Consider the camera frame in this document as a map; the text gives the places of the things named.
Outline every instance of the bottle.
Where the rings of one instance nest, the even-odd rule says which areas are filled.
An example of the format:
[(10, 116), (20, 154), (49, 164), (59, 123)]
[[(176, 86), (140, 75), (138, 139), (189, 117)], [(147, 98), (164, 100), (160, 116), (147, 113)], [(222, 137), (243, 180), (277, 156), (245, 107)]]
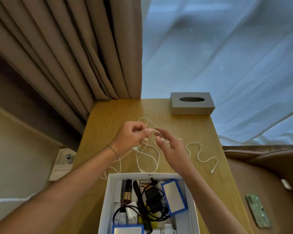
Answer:
[(128, 179), (125, 185), (123, 207), (131, 203), (132, 181)]

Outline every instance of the hand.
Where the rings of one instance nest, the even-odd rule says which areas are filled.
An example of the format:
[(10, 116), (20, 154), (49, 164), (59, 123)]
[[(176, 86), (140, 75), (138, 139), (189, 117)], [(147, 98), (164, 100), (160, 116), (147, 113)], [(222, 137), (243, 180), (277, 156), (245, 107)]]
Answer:
[(138, 146), (141, 139), (149, 137), (151, 133), (152, 129), (147, 128), (143, 122), (127, 121), (121, 126), (110, 146), (117, 156), (123, 157), (133, 147)]
[[(174, 169), (174, 171), (180, 176), (183, 176), (190, 168), (194, 168), (183, 142), (172, 136), (168, 130), (160, 128), (155, 129), (161, 133), (154, 133), (156, 135), (155, 142), (163, 151), (166, 161), (172, 169)], [(161, 135), (170, 141), (170, 147), (161, 137), (159, 137)]]

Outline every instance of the desk surface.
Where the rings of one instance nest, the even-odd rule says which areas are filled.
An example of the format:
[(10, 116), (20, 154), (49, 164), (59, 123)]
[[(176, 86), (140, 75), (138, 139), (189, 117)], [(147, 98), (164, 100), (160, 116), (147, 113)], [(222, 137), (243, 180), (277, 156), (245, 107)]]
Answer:
[[(125, 121), (137, 121), (141, 117), (147, 117), (157, 127), (168, 129), (176, 137), (183, 138), (184, 143), (200, 142), (202, 145), (199, 155), (201, 160), (207, 160), (213, 156), (219, 158), (219, 163), (214, 173), (211, 174), (215, 161), (199, 162), (196, 158), (199, 146), (189, 146), (191, 160), (196, 169), (243, 227), (249, 233), (253, 233), (211, 117), (209, 115), (172, 115), (169, 111), (169, 99), (121, 99), (97, 102), (90, 113), (74, 167), (82, 164), (109, 144)], [(150, 154), (156, 155), (156, 152), (151, 151), (152, 148), (148, 149), (150, 149)], [(155, 162), (147, 156), (140, 159), (139, 165), (147, 172), (153, 172), (155, 169)], [(122, 160), (122, 172), (139, 172), (135, 153), (132, 152)], [(162, 152), (160, 152), (157, 172), (174, 172)], [(97, 233), (105, 188), (106, 181), (99, 179), (71, 210), (55, 233)], [(208, 233), (199, 212), (198, 222), (201, 234)]]

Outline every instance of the left hand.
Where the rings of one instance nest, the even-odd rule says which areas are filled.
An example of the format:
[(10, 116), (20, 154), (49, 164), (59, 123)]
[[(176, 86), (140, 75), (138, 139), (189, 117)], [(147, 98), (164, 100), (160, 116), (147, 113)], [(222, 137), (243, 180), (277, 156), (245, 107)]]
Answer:
[(149, 137), (151, 133), (152, 129), (147, 128), (143, 122), (127, 121), (121, 126), (110, 146), (121, 158), (133, 147), (138, 146), (141, 139)]

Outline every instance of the green phone case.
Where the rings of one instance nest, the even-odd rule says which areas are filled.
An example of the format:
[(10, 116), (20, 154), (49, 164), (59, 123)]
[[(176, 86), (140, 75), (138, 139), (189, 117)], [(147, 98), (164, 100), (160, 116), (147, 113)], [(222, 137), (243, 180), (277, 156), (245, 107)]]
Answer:
[(256, 221), (256, 224), (259, 228), (268, 228), (270, 227), (270, 221), (267, 217), (267, 214), (262, 206), (261, 201), (257, 195), (246, 195), (245, 196), (248, 205), (253, 213), (253, 217)]

